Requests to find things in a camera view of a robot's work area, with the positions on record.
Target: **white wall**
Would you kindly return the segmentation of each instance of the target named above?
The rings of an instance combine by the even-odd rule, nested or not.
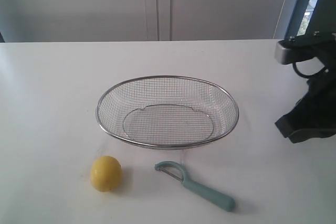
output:
[[[283,3],[284,0],[171,0],[171,39],[269,39],[275,33]],[[291,12],[286,15],[289,21]]]
[[[0,13],[0,30],[6,41],[149,40],[148,28],[157,34],[157,27],[156,20],[146,19],[148,5],[145,0],[0,0],[0,9],[10,13]]]

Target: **table surface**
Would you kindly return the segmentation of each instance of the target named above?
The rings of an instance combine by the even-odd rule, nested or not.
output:
[[[307,91],[274,59],[275,40],[0,45],[1,223],[335,223],[335,137],[291,144],[274,122]],[[299,67],[318,70],[318,62]],[[212,144],[143,149],[96,123],[98,99],[136,77],[174,74],[228,90],[240,119]],[[101,155],[116,157],[123,184],[92,188]],[[191,177],[233,196],[227,213],[154,164],[183,163]]]

